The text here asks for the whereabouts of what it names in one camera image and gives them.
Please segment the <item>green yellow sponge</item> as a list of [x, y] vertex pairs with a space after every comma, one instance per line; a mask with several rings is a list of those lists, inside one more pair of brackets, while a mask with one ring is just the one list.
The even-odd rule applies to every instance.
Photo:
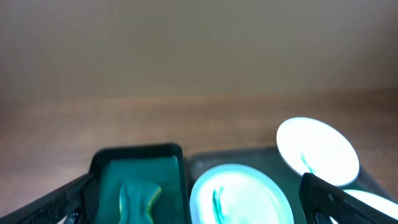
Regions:
[[162, 194], [159, 184], [147, 180], [125, 180], [119, 191], [119, 224], [154, 224], [152, 208]]

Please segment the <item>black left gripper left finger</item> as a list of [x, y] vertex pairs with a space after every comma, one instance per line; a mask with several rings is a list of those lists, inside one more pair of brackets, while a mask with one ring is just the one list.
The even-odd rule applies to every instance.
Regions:
[[94, 223], [98, 208], [98, 180], [93, 174], [87, 173], [1, 217], [1, 223]]

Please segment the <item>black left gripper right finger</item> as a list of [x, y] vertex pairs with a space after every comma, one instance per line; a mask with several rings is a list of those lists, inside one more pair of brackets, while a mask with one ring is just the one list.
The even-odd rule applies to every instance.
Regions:
[[364, 202], [305, 173], [298, 191], [307, 223], [397, 224], [397, 220]]

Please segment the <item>white plate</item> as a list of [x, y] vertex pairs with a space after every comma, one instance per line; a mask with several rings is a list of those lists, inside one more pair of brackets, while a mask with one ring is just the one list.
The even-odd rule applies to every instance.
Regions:
[[362, 190], [344, 189], [344, 192], [397, 220], [397, 204], [393, 201]]
[[277, 129], [276, 143], [283, 161], [300, 176], [308, 172], [331, 185], [344, 187], [359, 175], [359, 159], [352, 144], [322, 121], [287, 119]]
[[194, 224], [288, 224], [294, 215], [280, 187], [263, 172], [223, 164], [204, 172], [190, 194]]

